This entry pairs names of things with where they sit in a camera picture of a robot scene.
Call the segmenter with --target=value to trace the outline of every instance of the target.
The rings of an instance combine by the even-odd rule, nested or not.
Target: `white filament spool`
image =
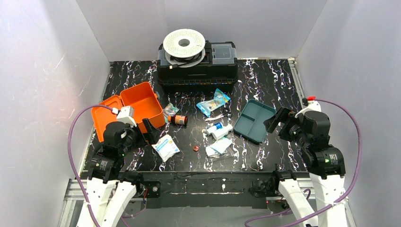
[[[192,66],[195,66],[195,65],[199,64],[199,63],[203,60],[203,58],[205,57],[205,53],[206,53],[206,51],[205,51],[205,49],[203,49],[203,50],[202,50],[201,57],[199,58],[199,60],[194,61],[194,62],[189,63],[189,64],[186,64],[186,65],[183,65],[183,66],[180,66],[180,67],[181,67],[181,68],[188,68],[188,67],[192,67]],[[167,52],[165,53],[165,56],[166,56],[166,60],[168,61],[168,63],[170,63],[170,64],[172,64],[172,65],[177,64],[177,65],[179,66],[179,65],[182,65],[182,64],[183,64],[182,62],[178,62],[178,61],[176,61],[176,60],[170,59],[170,56],[171,56],[171,55],[168,54]]]
[[[192,29],[179,29],[168,34],[163,41],[164,50],[177,58],[190,58],[205,47],[203,35]]]

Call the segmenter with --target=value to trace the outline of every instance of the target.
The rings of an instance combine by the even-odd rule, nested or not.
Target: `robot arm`
[[[340,150],[329,144],[330,121],[314,97],[303,100],[307,105],[297,114],[281,107],[275,116],[264,122],[266,131],[274,132],[279,122],[284,125],[279,132],[281,139],[296,142],[301,147],[302,158],[314,185],[318,210],[338,199],[344,193],[344,158]],[[289,203],[297,219],[306,217],[314,211],[304,199],[291,171],[273,172],[267,188],[280,192]],[[346,227],[344,201],[336,204],[316,218],[300,223],[300,227]]]
[[[131,106],[125,106],[115,114],[117,121],[107,124],[103,133],[104,142],[95,150],[88,170],[86,191],[92,211],[102,227],[115,227],[130,199],[144,190],[140,186],[143,181],[141,174],[120,173],[124,166],[124,156],[131,148],[156,144],[161,134],[147,118],[142,119],[147,132],[141,133],[133,119],[134,109]],[[116,184],[115,194],[109,201]],[[77,227],[93,226],[88,207],[84,203]]]

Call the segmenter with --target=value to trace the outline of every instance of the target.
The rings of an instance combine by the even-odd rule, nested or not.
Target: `brown pill bottle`
[[[183,124],[183,125],[187,125],[188,123],[188,116],[181,116],[181,115],[175,115],[172,117],[167,117],[168,122],[173,122],[176,124]]]

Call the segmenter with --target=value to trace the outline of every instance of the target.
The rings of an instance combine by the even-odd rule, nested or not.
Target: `clear plastic packaging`
[[[234,145],[235,139],[231,138],[230,140],[231,140],[231,144],[221,154],[218,153],[216,150],[214,150],[212,148],[212,145],[206,147],[206,154],[207,154],[208,158],[212,161],[221,161],[221,160],[224,160],[227,158],[233,158],[234,157],[233,145]]]
[[[164,116],[174,116],[178,112],[178,108],[174,107],[173,104],[169,103],[164,109],[163,114]]]
[[[196,104],[196,106],[207,117],[210,117],[210,113],[212,111],[226,104],[228,101],[230,101],[230,97],[228,97],[226,94],[220,91],[220,89],[217,88],[216,91],[214,92],[214,97],[212,100],[200,102]]]

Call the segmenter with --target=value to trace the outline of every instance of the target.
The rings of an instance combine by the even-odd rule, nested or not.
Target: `black table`
[[[256,99],[276,109],[279,109],[280,106],[295,111],[301,109],[287,60],[239,60],[238,62],[239,80],[233,91],[228,94],[231,100],[225,106],[231,109],[234,116],[231,119],[221,119],[224,125],[235,124],[249,99]],[[280,140],[277,136],[278,131],[269,134],[261,145],[256,145],[232,132],[231,136],[237,137],[235,144],[229,148],[234,152],[234,156],[221,161],[212,161],[207,158],[205,147],[211,145],[215,140],[212,136],[209,138],[203,136],[201,130],[207,128],[208,124],[204,121],[206,116],[196,107],[196,104],[212,99],[213,92],[164,94],[160,85],[157,84],[156,61],[112,62],[103,99],[119,94],[122,90],[144,81],[151,83],[154,91],[159,92],[163,108],[171,102],[180,109],[179,115],[188,116],[188,126],[167,124],[161,128],[162,136],[166,133],[171,135],[181,150],[166,163],[163,163],[151,146],[146,146],[135,149],[126,155],[123,171],[127,169],[177,172],[271,172],[275,169],[275,163],[279,165],[280,169],[306,170],[299,147],[294,143]],[[220,114],[221,110],[222,107],[220,110],[215,110],[212,116]],[[89,147],[88,157],[93,155],[93,149],[98,143],[95,133]],[[194,152],[192,149],[195,145],[200,147],[198,152]]]

